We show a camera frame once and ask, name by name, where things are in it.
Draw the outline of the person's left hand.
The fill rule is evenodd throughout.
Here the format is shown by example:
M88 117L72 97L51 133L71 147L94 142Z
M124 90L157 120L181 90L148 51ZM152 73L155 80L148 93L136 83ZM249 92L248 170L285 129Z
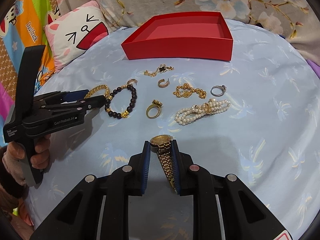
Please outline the person's left hand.
M36 169L44 169L49 164L49 146L51 135L45 135L35 145L36 154L31 157L31 166ZM10 142L4 152L3 164L10 173L21 173L20 160L26 157L25 150L16 142Z

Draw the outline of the pink knit sleeve forearm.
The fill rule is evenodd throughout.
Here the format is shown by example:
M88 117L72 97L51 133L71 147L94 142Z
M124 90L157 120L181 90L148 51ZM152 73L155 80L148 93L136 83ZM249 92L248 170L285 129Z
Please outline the pink knit sleeve forearm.
M33 226L23 200L25 177L19 161L24 157L24 150L15 142L1 148L1 208L9 213L17 208L18 216Z

